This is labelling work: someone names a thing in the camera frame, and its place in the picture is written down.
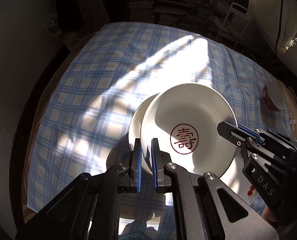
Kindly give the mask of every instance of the blue plaid tablecloth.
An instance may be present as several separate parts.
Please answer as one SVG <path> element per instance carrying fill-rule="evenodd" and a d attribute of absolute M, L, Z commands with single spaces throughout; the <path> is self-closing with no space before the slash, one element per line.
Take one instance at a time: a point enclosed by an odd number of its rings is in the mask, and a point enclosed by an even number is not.
<path fill-rule="evenodd" d="M 275 79 L 252 60 L 195 33 L 146 23 L 105 25 L 71 62 L 50 99 L 32 153 L 27 206 L 38 212 L 80 173 L 99 174 L 121 161 L 135 110 L 179 83 L 216 89 L 243 126 L 291 136 L 287 109 L 274 113 L 263 103 L 268 80 Z M 143 174 L 142 191 L 122 197 L 120 230 L 175 238 L 168 199 L 154 193 L 151 177 Z"/>

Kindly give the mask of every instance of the cable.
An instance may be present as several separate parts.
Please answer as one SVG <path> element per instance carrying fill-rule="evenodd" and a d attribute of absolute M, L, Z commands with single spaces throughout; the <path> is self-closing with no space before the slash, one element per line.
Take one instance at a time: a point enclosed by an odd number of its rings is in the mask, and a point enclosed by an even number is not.
<path fill-rule="evenodd" d="M 191 10 L 189 10 L 186 14 L 182 15 L 180 18 L 178 18 L 175 22 L 173 22 L 172 24 L 170 24 L 170 27 L 179 24 L 184 17 L 186 17 L 187 15 L 189 15 L 190 13 L 192 13 L 193 11 L 195 11 L 196 9 L 198 9 L 199 7 L 203 6 L 204 4 L 208 3 L 209 1 L 212 0 L 205 0 L 200 4 L 197 4 L 194 8 L 192 8 Z"/>

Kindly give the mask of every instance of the stack of books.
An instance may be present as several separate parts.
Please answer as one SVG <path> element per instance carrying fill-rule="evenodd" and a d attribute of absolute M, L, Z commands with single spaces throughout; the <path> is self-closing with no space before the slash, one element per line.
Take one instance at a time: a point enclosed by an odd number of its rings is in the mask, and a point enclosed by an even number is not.
<path fill-rule="evenodd" d="M 153 0 L 133 0 L 128 3 L 131 22 L 154 23 Z"/>

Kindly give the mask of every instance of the white bowl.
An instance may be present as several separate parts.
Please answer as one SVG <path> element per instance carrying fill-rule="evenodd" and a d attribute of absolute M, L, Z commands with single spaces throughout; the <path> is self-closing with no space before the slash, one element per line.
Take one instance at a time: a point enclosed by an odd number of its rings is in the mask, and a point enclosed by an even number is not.
<path fill-rule="evenodd" d="M 198 83 L 172 87 L 156 96 L 146 110 L 141 126 L 143 156 L 152 165 L 151 140 L 158 138 L 172 162 L 192 173 L 211 171 L 221 177 L 236 150 L 218 135 L 222 121 L 237 126 L 231 106 L 216 90 Z"/>

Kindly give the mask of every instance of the blue towel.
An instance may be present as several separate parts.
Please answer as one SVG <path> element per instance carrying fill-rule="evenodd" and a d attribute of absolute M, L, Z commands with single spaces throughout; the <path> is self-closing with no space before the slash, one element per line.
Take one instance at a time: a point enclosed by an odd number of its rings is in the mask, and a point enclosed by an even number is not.
<path fill-rule="evenodd" d="M 133 232 L 125 236 L 119 236 L 119 240 L 149 240 L 149 239 L 142 233 Z"/>

